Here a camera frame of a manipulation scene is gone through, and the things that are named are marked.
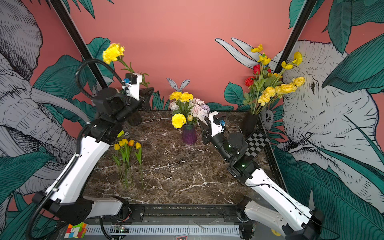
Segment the yellow carnation stem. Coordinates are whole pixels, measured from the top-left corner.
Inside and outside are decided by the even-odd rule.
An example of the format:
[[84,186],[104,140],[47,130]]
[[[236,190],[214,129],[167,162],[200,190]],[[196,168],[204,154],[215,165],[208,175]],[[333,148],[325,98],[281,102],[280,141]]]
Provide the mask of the yellow carnation stem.
[[110,44],[108,48],[106,48],[103,51],[103,62],[110,65],[111,63],[118,62],[121,63],[124,68],[123,70],[128,71],[130,73],[137,73],[142,75],[142,82],[140,85],[145,86],[146,88],[149,86],[150,82],[146,81],[146,76],[149,76],[147,73],[138,73],[133,70],[132,63],[127,64],[124,61],[124,52],[125,52],[125,47],[121,46],[120,44]]

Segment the brown ribbed glass vase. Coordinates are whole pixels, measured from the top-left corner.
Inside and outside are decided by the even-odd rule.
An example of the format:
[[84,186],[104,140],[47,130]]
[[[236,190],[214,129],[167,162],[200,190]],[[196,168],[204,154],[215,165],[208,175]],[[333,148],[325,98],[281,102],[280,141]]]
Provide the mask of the brown ribbed glass vase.
[[129,123],[129,125],[131,125],[132,127],[136,127],[138,125],[140,125],[142,123],[142,117],[140,115],[139,112],[135,112],[133,114],[131,114],[128,118],[127,118],[127,122]]

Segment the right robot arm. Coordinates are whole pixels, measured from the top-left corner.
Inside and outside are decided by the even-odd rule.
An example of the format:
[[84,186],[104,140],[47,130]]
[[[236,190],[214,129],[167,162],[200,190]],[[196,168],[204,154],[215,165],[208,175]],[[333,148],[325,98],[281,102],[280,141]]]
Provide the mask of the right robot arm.
[[257,153],[269,142],[254,131],[247,138],[241,132],[224,135],[223,120],[199,121],[203,143],[211,143],[229,164],[228,171],[242,185],[251,188],[273,208],[261,206],[250,198],[238,204],[238,219],[258,222],[287,240],[318,240],[325,218],[320,210],[311,210],[278,186],[254,161]]

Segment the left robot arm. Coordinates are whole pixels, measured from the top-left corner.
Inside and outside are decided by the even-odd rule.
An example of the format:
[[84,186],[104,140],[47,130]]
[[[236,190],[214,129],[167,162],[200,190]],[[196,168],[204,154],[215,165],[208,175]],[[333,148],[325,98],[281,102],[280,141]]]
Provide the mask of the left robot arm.
[[122,132],[123,123],[138,110],[151,109],[150,99],[154,89],[141,89],[143,76],[137,73],[127,73],[125,78],[120,78],[107,63],[99,59],[86,60],[79,66],[75,73],[77,84],[80,83],[83,69],[93,63],[105,66],[117,78],[123,90],[120,92],[107,87],[90,97],[97,109],[97,117],[80,131],[75,154],[63,172],[45,193],[33,197],[33,202],[38,206],[27,225],[27,240],[34,239],[34,223],[41,210],[47,210],[71,225],[95,217],[127,217],[122,210],[121,200],[88,198],[83,196],[83,189],[97,162]]

